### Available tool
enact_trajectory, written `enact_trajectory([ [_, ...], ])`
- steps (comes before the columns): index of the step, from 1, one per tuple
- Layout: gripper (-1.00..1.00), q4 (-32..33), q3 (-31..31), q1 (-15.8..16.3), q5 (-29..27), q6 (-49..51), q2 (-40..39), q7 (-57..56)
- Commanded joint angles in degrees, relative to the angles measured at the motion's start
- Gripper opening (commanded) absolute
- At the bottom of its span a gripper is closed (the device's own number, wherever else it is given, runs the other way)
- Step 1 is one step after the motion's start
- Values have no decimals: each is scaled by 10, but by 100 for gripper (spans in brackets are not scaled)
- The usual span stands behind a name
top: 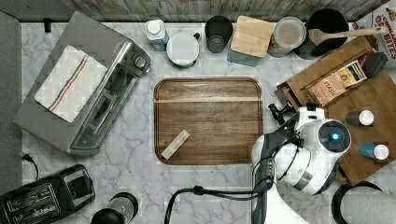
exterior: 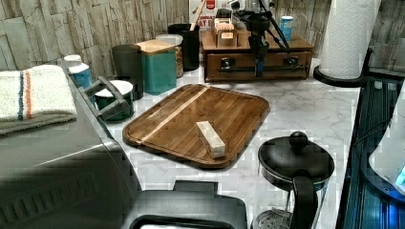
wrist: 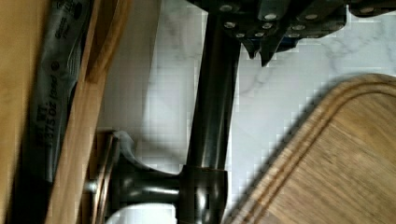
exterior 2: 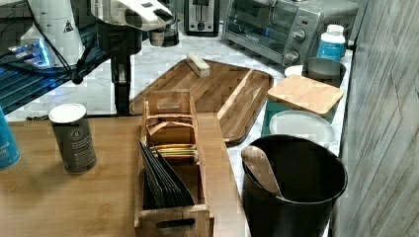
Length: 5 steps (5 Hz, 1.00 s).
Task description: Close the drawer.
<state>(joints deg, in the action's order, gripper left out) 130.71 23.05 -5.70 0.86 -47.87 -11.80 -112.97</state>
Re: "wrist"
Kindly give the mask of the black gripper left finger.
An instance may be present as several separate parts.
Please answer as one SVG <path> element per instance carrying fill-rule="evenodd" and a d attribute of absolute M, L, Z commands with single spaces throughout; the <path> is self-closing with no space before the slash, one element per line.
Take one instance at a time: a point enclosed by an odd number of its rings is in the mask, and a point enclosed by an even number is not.
<path fill-rule="evenodd" d="M 247 15 L 221 14 L 220 24 L 227 35 L 239 41 L 253 59 L 260 50 L 261 23 Z"/>

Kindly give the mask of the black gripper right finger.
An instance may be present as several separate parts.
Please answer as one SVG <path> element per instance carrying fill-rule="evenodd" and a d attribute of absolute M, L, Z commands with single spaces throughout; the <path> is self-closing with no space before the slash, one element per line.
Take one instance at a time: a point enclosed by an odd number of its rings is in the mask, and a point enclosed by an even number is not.
<path fill-rule="evenodd" d="M 277 52 L 283 52 L 291 48 L 289 41 L 283 42 L 285 33 L 285 29 L 278 29 L 262 40 L 260 51 L 262 67 L 267 65 Z"/>

